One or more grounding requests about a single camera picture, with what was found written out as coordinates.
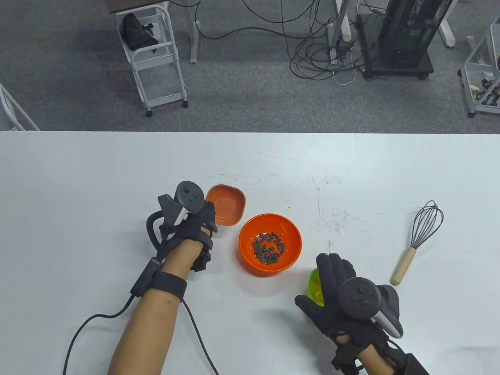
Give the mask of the person's left hand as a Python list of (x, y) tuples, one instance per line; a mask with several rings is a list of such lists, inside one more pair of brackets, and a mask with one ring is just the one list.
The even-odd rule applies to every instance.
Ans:
[(215, 205), (209, 201), (205, 201), (200, 212), (187, 214), (186, 219), (182, 220), (178, 225), (168, 225), (166, 218), (164, 218), (164, 223), (159, 226), (161, 242), (156, 247), (156, 259), (164, 261), (183, 241), (192, 240), (201, 243), (202, 250), (193, 261), (191, 270), (195, 273), (205, 270), (207, 263), (211, 260), (212, 235), (214, 232), (218, 232), (215, 218)]

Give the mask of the person's right hand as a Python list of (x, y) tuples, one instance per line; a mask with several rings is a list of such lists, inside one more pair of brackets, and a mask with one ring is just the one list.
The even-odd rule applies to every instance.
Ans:
[(338, 254), (321, 253), (316, 258), (323, 306), (306, 295), (295, 297), (295, 305), (336, 345), (334, 366), (344, 374), (358, 374), (358, 360), (370, 375), (393, 375), (394, 366), (378, 352), (388, 337), (370, 320), (356, 320), (346, 314), (339, 303), (339, 288), (356, 273), (352, 264)]

